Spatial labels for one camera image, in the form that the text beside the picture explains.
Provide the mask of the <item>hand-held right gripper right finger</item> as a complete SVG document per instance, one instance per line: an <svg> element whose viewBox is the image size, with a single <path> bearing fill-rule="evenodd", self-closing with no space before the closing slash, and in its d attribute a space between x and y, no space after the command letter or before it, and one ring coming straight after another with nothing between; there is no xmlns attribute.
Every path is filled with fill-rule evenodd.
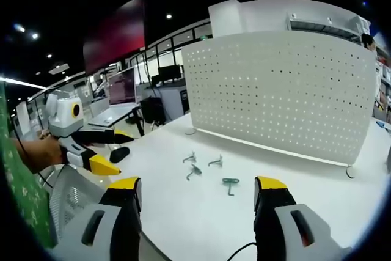
<svg viewBox="0 0 391 261"><path fill-rule="evenodd" d="M254 212L258 260L343 260L351 251L331 237L326 221L297 204L280 180L255 178Z"/></svg>

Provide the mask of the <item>person's left hand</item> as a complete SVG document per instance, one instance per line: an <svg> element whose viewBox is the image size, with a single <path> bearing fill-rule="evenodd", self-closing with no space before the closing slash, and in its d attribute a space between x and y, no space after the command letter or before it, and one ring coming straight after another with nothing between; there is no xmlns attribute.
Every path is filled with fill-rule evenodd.
<svg viewBox="0 0 391 261"><path fill-rule="evenodd" d="M64 162L59 141L49 131L42 131L35 143L35 162L40 171Z"/></svg>

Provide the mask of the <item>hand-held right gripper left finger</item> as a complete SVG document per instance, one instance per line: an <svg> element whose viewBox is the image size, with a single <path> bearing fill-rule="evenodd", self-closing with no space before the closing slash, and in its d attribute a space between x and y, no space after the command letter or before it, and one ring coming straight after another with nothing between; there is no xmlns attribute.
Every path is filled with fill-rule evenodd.
<svg viewBox="0 0 391 261"><path fill-rule="evenodd" d="M109 185L65 225L51 255L56 260L139 260L141 179Z"/></svg>

